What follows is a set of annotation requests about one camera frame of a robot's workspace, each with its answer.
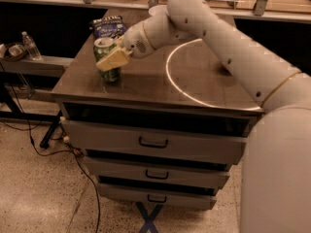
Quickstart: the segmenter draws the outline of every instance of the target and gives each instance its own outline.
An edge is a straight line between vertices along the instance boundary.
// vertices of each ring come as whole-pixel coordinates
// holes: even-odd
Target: blue tape x
[[[150,215],[148,215],[148,212],[142,202],[137,202],[136,206],[143,219],[145,220],[145,224],[143,225],[139,233],[145,233],[148,230],[150,230],[150,232],[152,233],[157,233],[158,231],[156,230],[156,227],[154,225],[154,220],[156,219],[156,216],[158,215],[159,211],[162,209],[163,206],[156,205]]]

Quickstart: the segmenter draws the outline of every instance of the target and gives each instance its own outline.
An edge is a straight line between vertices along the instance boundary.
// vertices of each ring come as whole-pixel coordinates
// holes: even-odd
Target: drawer handle
[[[151,143],[147,142],[146,140],[143,139],[143,137],[139,137],[138,143],[140,146],[143,147],[149,147],[149,148],[156,148],[156,149],[165,149],[168,144],[168,140],[166,139],[163,143]]]
[[[164,197],[163,200],[155,200],[155,199],[152,199],[151,197],[152,197],[152,196],[151,196],[150,194],[148,194],[147,199],[148,199],[149,202],[153,202],[153,203],[162,203],[162,204],[166,202],[166,196]]]
[[[150,179],[156,179],[156,180],[166,180],[168,178],[168,172],[166,172],[165,177],[158,177],[158,176],[153,176],[153,175],[148,174],[148,169],[146,169],[145,175],[146,177]]]

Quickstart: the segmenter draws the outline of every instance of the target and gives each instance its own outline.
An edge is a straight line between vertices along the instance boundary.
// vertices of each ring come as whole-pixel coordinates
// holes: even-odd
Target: gray metal drawer
[[[105,150],[172,159],[238,164],[245,139],[65,120],[71,143]]]
[[[154,165],[125,160],[85,157],[84,164],[94,176],[213,188],[215,194],[218,189],[224,187],[228,179],[228,172],[165,166],[160,165],[160,163]]]
[[[101,196],[110,199],[130,200],[145,203],[179,206],[211,210],[216,199],[213,196],[188,195],[185,193],[172,193],[167,191],[154,191],[149,189],[136,189],[133,187],[99,183],[98,192]]]

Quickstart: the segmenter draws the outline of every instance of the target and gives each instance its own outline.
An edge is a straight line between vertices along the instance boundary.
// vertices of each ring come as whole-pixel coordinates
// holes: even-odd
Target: power cord
[[[0,62],[0,66],[1,66],[1,68],[2,68],[2,70],[3,70],[3,72],[6,73],[6,70],[5,70],[5,68],[3,67],[3,65],[2,65],[1,62]],[[19,106],[20,110],[24,113],[24,110],[23,110],[22,106],[21,106],[20,103],[19,103],[19,100],[18,100],[18,97],[17,97],[17,93],[15,92],[15,89],[14,89],[14,87],[13,87],[12,85],[11,85],[11,89],[12,89],[12,91],[13,91],[13,93],[14,93],[16,99],[17,99],[17,103],[18,103],[18,106]],[[4,124],[7,125],[7,126],[13,128],[13,129],[20,130],[20,131],[28,131],[28,132],[29,132],[29,138],[30,138],[30,144],[32,145],[32,147],[33,147],[33,149],[36,151],[36,153],[37,153],[38,155],[42,156],[42,157],[52,156],[52,155],[55,155],[55,154],[58,154],[58,153],[62,153],[62,152],[69,152],[69,153],[71,153],[71,154],[74,155],[75,160],[76,160],[76,162],[77,162],[77,165],[79,166],[79,168],[81,169],[81,171],[84,173],[84,175],[91,181],[91,183],[92,183],[93,186],[94,186],[95,192],[96,192],[98,214],[97,214],[97,222],[96,222],[95,233],[97,233],[97,232],[98,232],[98,229],[99,229],[100,216],[101,216],[99,194],[98,194],[98,192],[97,192],[97,188],[96,188],[95,182],[94,182],[93,179],[86,173],[86,171],[85,171],[84,168],[81,166],[81,164],[80,164],[80,162],[79,162],[79,160],[78,160],[78,156],[77,156],[77,155],[79,155],[79,153],[81,153],[81,152],[80,152],[79,150],[76,150],[75,148],[73,148],[73,147],[70,146],[70,145],[67,145],[67,147],[69,148],[69,150],[59,150],[59,151],[55,151],[55,152],[51,152],[51,153],[46,153],[46,154],[42,154],[42,153],[38,152],[38,150],[37,150],[37,148],[36,148],[36,146],[35,146],[35,141],[33,140],[32,132],[31,132],[31,131],[32,131],[32,129],[34,129],[34,128],[36,128],[37,126],[39,126],[39,124],[40,124],[41,122],[40,122],[38,125],[36,125],[36,126],[34,126],[34,127],[31,127],[30,121],[29,121],[28,118],[26,119],[26,121],[27,121],[27,124],[28,124],[28,128],[27,128],[27,129],[16,128],[16,127],[13,127],[13,126],[11,126],[11,125],[9,125],[9,124],[3,122],[3,121],[1,121],[1,122],[4,123]]]

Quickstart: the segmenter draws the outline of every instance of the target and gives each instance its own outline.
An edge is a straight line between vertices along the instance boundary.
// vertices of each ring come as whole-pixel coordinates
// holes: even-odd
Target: soda can
[[[116,46],[115,40],[110,37],[102,37],[95,40],[93,50],[96,62],[109,54],[109,52]],[[113,83],[119,80],[121,76],[121,67],[117,67],[109,71],[99,70],[99,72],[105,82]]]

